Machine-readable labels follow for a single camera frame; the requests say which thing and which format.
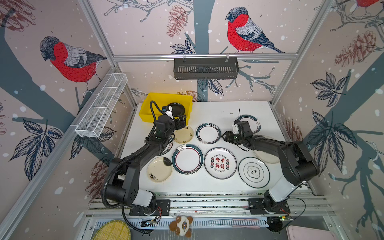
yellow plastic container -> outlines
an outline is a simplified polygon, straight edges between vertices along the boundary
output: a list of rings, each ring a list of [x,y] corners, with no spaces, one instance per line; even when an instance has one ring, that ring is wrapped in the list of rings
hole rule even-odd
[[[148,96],[145,98],[143,105],[141,106],[141,110],[139,112],[139,116],[141,117],[141,120],[143,120],[143,122],[153,122],[153,116],[149,107],[149,103],[152,100],[156,102],[160,109],[162,106],[166,106],[170,103],[180,103],[181,105],[183,105],[185,108],[185,115],[187,116],[186,123],[188,125],[188,120],[192,112],[193,97],[191,95],[149,93]],[[161,113],[157,110],[155,105],[152,105],[152,107],[157,119],[158,116],[161,115]]]

white table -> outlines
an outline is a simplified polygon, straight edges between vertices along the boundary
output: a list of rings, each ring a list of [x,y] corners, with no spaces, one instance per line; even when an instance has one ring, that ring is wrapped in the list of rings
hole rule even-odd
[[[144,145],[145,137],[153,126],[152,123],[143,122],[139,117],[141,106],[142,103],[139,103],[121,157],[128,156],[142,147]],[[257,134],[270,136],[276,140],[284,141],[283,134],[267,101],[193,103],[188,126],[195,132],[200,124],[210,122],[216,124],[220,128],[222,134],[228,130],[232,131],[232,124],[238,117],[239,108],[242,115],[249,114],[260,121],[262,127]],[[198,146],[204,156],[214,147],[226,148],[236,157],[237,165],[239,165],[240,161],[246,157],[255,157],[252,151],[245,152],[236,145],[225,142],[223,139],[220,139],[214,144],[203,144],[200,143],[194,135],[192,140],[188,143]],[[180,145],[182,144],[174,142],[172,149],[162,157],[167,157],[171,160],[172,154]],[[144,166],[140,172],[139,187],[143,190],[153,191],[158,194],[240,194],[265,192],[265,190],[274,186],[277,180],[282,176],[280,163],[266,164],[270,171],[270,181],[264,188],[255,189],[242,181],[238,169],[232,177],[219,180],[209,175],[205,167],[202,166],[200,170],[191,175],[183,175],[173,169],[170,178],[164,182],[155,183],[147,177],[148,164]]]

stuffed animal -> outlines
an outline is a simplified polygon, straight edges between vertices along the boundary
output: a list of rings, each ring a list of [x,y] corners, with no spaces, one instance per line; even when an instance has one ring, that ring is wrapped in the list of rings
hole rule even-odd
[[[176,235],[178,236],[191,237],[192,232],[189,226],[191,225],[192,221],[192,217],[179,216],[175,221],[170,223],[169,229],[172,232],[176,232]]]

dark gray metal basket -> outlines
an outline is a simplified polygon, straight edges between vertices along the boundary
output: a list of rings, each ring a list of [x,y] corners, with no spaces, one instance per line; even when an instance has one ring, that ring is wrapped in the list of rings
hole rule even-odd
[[[239,73],[237,58],[175,58],[175,79],[234,79]]]

white wire basket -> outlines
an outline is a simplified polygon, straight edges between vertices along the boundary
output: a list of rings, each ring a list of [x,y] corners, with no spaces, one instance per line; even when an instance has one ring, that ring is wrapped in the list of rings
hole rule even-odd
[[[76,133],[81,137],[99,137],[116,102],[122,93],[127,76],[124,73],[113,73],[93,104],[76,127]]]

